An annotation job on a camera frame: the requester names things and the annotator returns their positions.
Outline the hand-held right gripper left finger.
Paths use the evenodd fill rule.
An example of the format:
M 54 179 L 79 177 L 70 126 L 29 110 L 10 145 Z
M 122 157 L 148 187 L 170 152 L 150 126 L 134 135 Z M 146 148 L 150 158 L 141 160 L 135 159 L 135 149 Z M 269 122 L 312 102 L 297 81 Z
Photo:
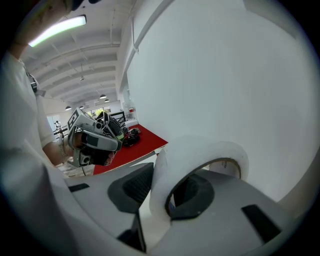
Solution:
M 88 216 L 113 238 L 142 253 L 146 243 L 139 209 L 151 190 L 154 164 L 65 179 Z

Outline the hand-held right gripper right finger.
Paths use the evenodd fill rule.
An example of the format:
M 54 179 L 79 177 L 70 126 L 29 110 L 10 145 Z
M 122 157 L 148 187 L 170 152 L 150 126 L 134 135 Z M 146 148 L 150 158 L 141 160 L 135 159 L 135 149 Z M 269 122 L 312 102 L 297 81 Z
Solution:
M 293 222 L 272 199 L 225 174 L 197 171 L 175 193 L 180 198 L 154 256 L 267 255 L 268 242 Z

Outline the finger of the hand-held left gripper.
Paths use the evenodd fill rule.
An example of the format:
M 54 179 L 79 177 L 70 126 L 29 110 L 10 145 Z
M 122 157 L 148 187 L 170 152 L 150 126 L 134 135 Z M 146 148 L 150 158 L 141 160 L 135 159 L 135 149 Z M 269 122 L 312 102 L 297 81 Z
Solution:
M 115 152 L 119 151 L 122 147 L 122 142 L 113 137 L 104 136 L 88 130 L 84 130 L 83 134 L 86 135 L 84 144 L 90 148 Z

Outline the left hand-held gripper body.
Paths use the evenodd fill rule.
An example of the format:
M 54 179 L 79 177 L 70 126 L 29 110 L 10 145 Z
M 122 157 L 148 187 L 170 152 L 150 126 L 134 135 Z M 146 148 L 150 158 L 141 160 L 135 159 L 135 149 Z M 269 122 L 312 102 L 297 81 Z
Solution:
M 68 163 L 74 167 L 94 165 L 94 150 L 98 149 L 98 141 L 103 137 L 102 125 L 86 112 L 77 107 L 67 122 L 68 145 L 73 150 L 73 161 Z M 75 147 L 76 133 L 85 136 L 85 142 L 81 147 Z

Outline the person's left hand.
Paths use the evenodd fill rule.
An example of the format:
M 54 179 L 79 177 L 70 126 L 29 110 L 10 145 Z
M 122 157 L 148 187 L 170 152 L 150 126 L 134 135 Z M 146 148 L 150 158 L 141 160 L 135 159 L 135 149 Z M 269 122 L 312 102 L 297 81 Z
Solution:
M 115 157 L 114 151 L 96 149 L 91 156 L 90 162 L 93 165 L 108 166 Z

